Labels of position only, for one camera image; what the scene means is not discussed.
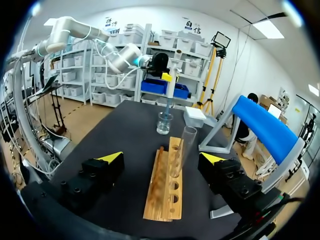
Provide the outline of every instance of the blue padded bar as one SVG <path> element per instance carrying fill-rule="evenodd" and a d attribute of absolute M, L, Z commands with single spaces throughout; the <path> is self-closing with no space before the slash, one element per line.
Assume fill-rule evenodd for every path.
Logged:
<path fill-rule="evenodd" d="M 243 95 L 232 112 L 254 132 L 278 166 L 298 141 L 298 137 L 279 119 Z"/>

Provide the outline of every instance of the yellow triangle marker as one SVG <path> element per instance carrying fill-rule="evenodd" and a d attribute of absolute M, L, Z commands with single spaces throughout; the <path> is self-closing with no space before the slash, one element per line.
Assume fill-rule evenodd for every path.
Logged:
<path fill-rule="evenodd" d="M 103 156 L 103 157 L 100 157 L 100 158 L 96 158 L 97 160 L 103 160 L 103 161 L 106 161 L 108 163 L 111 163 L 113 160 L 115 160 L 120 154 L 123 154 L 122 151 L 119 151 L 119 152 L 116 152 L 116 153 L 113 153 L 111 155 L 108 155 L 108 156 Z"/>
<path fill-rule="evenodd" d="M 217 156 L 212 156 L 212 155 L 204 153 L 204 152 L 201 152 L 200 154 L 202 154 L 212 164 L 215 164 L 216 162 L 219 162 L 221 160 L 223 160 L 223 161 L 226 160 L 224 158 L 217 157 Z"/>

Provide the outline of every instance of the black table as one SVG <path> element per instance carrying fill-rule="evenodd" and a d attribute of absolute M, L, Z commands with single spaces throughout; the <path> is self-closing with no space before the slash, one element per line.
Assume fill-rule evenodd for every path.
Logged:
<path fill-rule="evenodd" d="M 198 171 L 198 144 L 210 131 L 198 129 L 194 145 L 183 167 L 182 219 L 159 222 L 143 219 L 150 178 L 157 149 L 168 145 L 170 137 L 181 137 L 185 127 L 183 111 L 171 109 L 173 122 L 168 135 L 156 132 L 158 113 L 165 108 L 140 102 L 124 101 L 102 119 L 64 160 L 51 182 L 58 186 L 78 173 L 81 163 L 116 152 L 124 153 L 125 170 L 109 194 L 101 196 L 91 210 L 81 217 L 109 230 L 138 237 L 193 237 L 217 240 L 231 233 L 240 216 L 231 214 L 210 219 L 210 210 L 226 205 L 214 195 Z M 220 131 L 210 143 L 224 147 L 227 140 Z M 217 154 L 236 158 L 230 154 Z"/>

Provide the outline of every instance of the computer monitor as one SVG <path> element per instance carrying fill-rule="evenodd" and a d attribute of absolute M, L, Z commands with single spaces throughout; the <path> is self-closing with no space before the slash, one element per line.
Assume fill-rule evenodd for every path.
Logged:
<path fill-rule="evenodd" d="M 281 115 L 281 109 L 277 108 L 275 105 L 270 104 L 268 113 L 271 113 L 273 116 L 275 116 L 277 119 L 280 118 Z"/>

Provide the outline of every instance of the blue storage box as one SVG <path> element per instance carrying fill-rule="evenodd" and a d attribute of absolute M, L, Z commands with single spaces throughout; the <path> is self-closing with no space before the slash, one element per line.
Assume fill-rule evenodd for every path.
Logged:
<path fill-rule="evenodd" d="M 189 90 L 186 85 L 176 83 L 173 96 L 180 99 L 187 99 Z"/>
<path fill-rule="evenodd" d="M 143 80 L 141 83 L 141 91 L 146 91 L 155 94 L 166 94 L 168 82 L 149 79 Z"/>

